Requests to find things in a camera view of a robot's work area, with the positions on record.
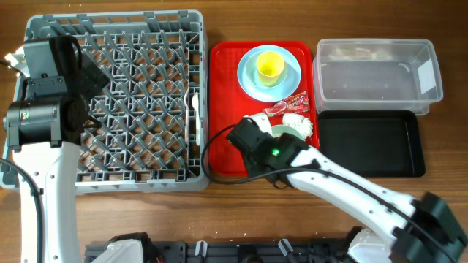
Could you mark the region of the mint green bowl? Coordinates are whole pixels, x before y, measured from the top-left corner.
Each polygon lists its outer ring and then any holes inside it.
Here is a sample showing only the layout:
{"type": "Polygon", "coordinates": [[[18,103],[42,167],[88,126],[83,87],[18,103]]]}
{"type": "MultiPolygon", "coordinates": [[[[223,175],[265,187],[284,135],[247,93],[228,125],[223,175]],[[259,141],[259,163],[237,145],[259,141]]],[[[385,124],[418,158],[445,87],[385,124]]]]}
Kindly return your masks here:
{"type": "Polygon", "coordinates": [[[273,137],[280,137],[281,135],[283,134],[291,134],[291,135],[294,135],[296,136],[297,138],[301,139],[301,140],[305,140],[305,138],[302,136],[302,134],[294,129],[293,127],[291,126],[287,126],[287,125],[275,125],[271,128],[272,130],[272,135],[273,137]]]}

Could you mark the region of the white napkin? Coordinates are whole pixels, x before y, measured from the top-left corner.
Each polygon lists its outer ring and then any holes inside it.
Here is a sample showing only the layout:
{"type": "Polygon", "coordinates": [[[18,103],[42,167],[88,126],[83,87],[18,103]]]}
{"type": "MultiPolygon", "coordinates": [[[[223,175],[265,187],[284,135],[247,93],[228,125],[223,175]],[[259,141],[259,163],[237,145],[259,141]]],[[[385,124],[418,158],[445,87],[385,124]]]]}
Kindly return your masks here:
{"type": "Polygon", "coordinates": [[[282,117],[282,123],[299,132],[304,139],[311,137],[314,133],[313,123],[307,117],[296,113],[285,113],[282,117]]]}

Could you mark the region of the red snack wrapper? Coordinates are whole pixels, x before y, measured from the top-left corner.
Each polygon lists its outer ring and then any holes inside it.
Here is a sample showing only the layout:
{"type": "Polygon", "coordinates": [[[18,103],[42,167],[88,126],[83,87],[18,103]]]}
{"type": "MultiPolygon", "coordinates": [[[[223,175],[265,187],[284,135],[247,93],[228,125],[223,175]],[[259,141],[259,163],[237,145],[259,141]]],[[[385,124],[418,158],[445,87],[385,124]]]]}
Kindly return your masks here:
{"type": "Polygon", "coordinates": [[[310,102],[306,91],[289,96],[278,101],[274,106],[263,110],[268,117],[284,115],[286,113],[306,113],[308,111],[310,111],[310,102]]]}

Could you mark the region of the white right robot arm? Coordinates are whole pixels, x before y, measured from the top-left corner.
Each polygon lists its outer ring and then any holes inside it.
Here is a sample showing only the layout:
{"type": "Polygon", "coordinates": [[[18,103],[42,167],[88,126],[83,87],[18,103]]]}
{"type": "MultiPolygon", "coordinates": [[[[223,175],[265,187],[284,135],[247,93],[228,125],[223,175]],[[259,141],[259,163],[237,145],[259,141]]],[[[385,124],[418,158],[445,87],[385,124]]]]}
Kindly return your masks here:
{"type": "Polygon", "coordinates": [[[441,197],[391,191],[332,162],[291,134],[273,137],[243,118],[226,136],[249,178],[320,197],[365,225],[347,249],[356,262],[457,262],[467,235],[441,197]]]}

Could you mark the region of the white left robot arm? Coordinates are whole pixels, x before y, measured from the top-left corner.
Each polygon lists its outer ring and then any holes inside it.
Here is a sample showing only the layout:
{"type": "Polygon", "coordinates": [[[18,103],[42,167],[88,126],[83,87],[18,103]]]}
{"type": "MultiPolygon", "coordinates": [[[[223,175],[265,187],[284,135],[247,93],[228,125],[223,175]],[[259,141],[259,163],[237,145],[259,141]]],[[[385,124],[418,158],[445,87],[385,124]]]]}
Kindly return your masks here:
{"type": "Polygon", "coordinates": [[[102,122],[89,103],[109,84],[70,35],[31,39],[23,45],[29,71],[23,93],[4,116],[21,201],[22,262],[80,262],[76,173],[81,135],[102,122]]]}

